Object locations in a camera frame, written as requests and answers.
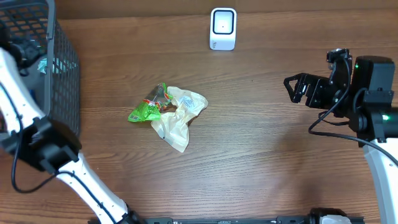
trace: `green led indicator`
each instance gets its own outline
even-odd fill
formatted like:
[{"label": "green led indicator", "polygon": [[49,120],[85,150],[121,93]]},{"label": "green led indicator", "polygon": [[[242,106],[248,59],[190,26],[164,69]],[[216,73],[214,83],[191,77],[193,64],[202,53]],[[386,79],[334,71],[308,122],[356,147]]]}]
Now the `green led indicator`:
[{"label": "green led indicator", "polygon": [[384,114],[382,117],[383,117],[383,120],[384,120],[384,121],[390,120],[390,116],[388,116],[388,115],[385,115],[385,114]]}]

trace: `wooden tabletop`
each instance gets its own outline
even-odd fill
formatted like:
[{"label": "wooden tabletop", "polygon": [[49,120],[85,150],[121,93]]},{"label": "wooden tabletop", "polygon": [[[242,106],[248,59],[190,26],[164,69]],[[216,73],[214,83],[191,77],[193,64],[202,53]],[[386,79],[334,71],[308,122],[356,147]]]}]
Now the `wooden tabletop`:
[{"label": "wooden tabletop", "polygon": [[[335,207],[379,223],[362,149],[307,133],[320,110],[291,103],[282,83],[300,72],[327,77],[326,52],[337,47],[398,61],[398,10],[238,14],[232,52],[209,49],[209,21],[61,21],[80,56],[80,139],[91,168],[143,217],[267,218]],[[127,122],[160,82],[209,102],[189,127],[184,153],[149,122]],[[318,129],[354,135],[347,127]],[[15,193],[11,161],[1,152],[0,223],[86,223],[94,216],[59,180],[34,194]],[[19,163],[25,189],[47,176]]]}]

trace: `basket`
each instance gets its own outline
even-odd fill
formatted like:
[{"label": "basket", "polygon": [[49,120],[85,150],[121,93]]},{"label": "basket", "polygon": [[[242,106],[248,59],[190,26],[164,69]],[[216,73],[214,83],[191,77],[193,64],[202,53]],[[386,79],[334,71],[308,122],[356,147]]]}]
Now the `basket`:
[{"label": "basket", "polygon": [[80,68],[71,43],[55,18],[53,0],[0,0],[0,29],[11,38],[29,38],[45,56],[22,79],[39,108],[80,133]]}]

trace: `crumpled white plastic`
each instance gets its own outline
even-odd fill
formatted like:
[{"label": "crumpled white plastic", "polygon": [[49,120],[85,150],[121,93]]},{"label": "crumpled white plastic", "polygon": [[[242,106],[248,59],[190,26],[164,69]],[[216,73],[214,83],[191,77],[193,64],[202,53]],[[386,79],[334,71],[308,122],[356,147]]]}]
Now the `crumpled white plastic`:
[{"label": "crumpled white plastic", "polygon": [[184,152],[189,142],[187,123],[207,107],[204,96],[189,90],[169,86],[167,93],[173,96],[172,104],[177,106],[175,112],[163,113],[160,120],[152,121],[151,125],[157,134],[173,148]]}]

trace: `black cable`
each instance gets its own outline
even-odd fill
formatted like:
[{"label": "black cable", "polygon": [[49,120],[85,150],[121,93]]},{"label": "black cable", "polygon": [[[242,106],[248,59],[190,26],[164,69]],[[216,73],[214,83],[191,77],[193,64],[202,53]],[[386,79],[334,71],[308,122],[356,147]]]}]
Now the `black cable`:
[{"label": "black cable", "polygon": [[18,122],[19,122],[19,142],[18,142],[18,146],[17,149],[15,150],[14,153],[14,160],[12,162],[12,170],[11,170],[11,183],[12,183],[12,187],[15,189],[15,191],[22,193],[22,194],[29,194],[32,192],[35,192],[36,190],[39,190],[40,188],[42,188],[45,184],[47,184],[48,182],[50,182],[52,179],[54,179],[57,175],[59,174],[68,174],[71,177],[74,177],[80,184],[81,186],[87,191],[87,193],[93,198],[93,200],[98,204],[99,208],[102,208],[105,213],[108,215],[108,217],[111,219],[111,221],[113,223],[116,224],[114,218],[111,216],[110,212],[104,207],[104,205],[94,196],[94,194],[89,190],[89,188],[83,183],[83,181],[80,180],[80,178],[78,178],[74,173],[68,172],[68,171],[61,171],[61,172],[56,172],[54,175],[51,175],[51,177],[49,177],[48,179],[44,180],[41,184],[39,184],[38,186],[36,186],[33,189],[30,190],[21,190],[17,184],[16,184],[16,167],[17,167],[17,161],[18,161],[18,157],[19,157],[19,152],[21,151],[21,146],[22,146],[22,140],[23,140],[23,136],[22,136],[22,130],[24,129],[24,125],[22,124],[22,116],[18,113],[18,110],[13,102],[13,100],[11,99],[9,93],[7,92],[6,88],[4,87],[4,85],[0,82],[0,86],[1,88],[4,90],[11,106],[12,109],[14,110]]},{"label": "black cable", "polygon": [[2,83],[0,83],[1,88],[4,90],[4,93],[6,94],[12,109],[14,110],[18,122],[19,122],[19,141],[18,141],[18,145],[17,148],[14,152],[14,160],[12,161],[12,168],[11,168],[11,184],[12,187],[14,188],[14,190],[16,192],[22,193],[22,194],[29,194],[32,192],[35,192],[36,190],[39,190],[40,188],[42,188],[45,184],[47,184],[48,182],[50,182],[52,179],[55,178],[55,175],[52,175],[51,177],[49,177],[48,179],[45,179],[41,184],[39,184],[38,186],[34,187],[33,189],[30,190],[22,190],[18,187],[17,183],[16,183],[16,170],[17,170],[17,161],[18,161],[18,157],[19,157],[19,153],[21,151],[21,147],[22,147],[22,140],[23,140],[23,134],[22,134],[22,130],[24,129],[24,125],[22,124],[22,116],[18,113],[18,110],[14,104],[14,102],[12,101],[10,94],[7,92],[6,88],[4,87],[4,85]]},{"label": "black cable", "polygon": [[111,219],[111,221],[116,224],[117,222],[114,220],[114,218],[112,217],[111,213],[108,211],[108,209],[106,209],[104,207],[104,205],[94,196],[94,194],[89,190],[89,188],[87,187],[87,185],[85,185],[85,183],[83,183],[83,181],[80,180],[79,177],[77,177],[75,175],[74,172],[69,172],[69,171],[60,171],[60,172],[56,172],[55,175],[59,175],[59,174],[68,174],[71,177],[75,178],[80,184],[81,186],[86,189],[87,193],[91,196],[91,198],[93,198],[93,200],[98,204],[99,208],[103,209],[104,212],[108,215],[108,217]]},{"label": "black cable", "polygon": [[[328,111],[322,111],[321,113],[318,113],[318,118],[320,118],[326,112],[328,112]],[[334,125],[334,126],[343,126],[343,125],[348,125],[349,124],[349,121],[343,121],[343,122],[338,122],[338,123],[330,122],[330,121],[327,121],[327,120],[322,120],[322,121],[325,122],[325,123]]]},{"label": "black cable", "polygon": [[335,137],[335,138],[342,138],[342,139],[347,139],[347,140],[352,140],[352,141],[357,141],[360,142],[362,144],[368,145],[370,147],[375,148],[376,150],[378,150],[379,152],[383,153],[385,156],[387,156],[397,167],[398,167],[398,160],[392,156],[391,154],[389,154],[386,150],[384,150],[382,147],[373,144],[371,142],[365,141],[363,139],[360,138],[356,138],[354,136],[349,136],[349,135],[345,135],[345,134],[336,134],[336,133],[325,133],[325,132],[319,132],[319,131],[312,131],[312,129],[321,121],[323,121],[324,118],[326,118],[343,100],[344,98],[347,96],[348,91],[349,91],[349,84],[351,82],[351,72],[349,69],[349,65],[348,65],[348,61],[347,59],[344,60],[346,67],[347,67],[347,71],[348,71],[348,85],[347,85],[347,89],[346,91],[343,93],[343,96],[337,101],[337,103],[335,105],[333,105],[328,111],[326,112],[321,112],[321,114],[323,113],[323,116],[318,118],[309,128],[308,128],[308,132],[310,134],[314,134],[317,136],[329,136],[329,137]]},{"label": "black cable", "polygon": [[368,89],[365,88],[365,87],[363,87],[363,88],[360,88],[360,89],[355,93],[355,96],[354,96],[354,99],[353,99],[353,113],[356,113],[356,109],[357,109],[357,107],[356,107],[356,102],[358,101],[359,95],[360,95],[362,92],[366,91],[366,90],[368,90]]}]

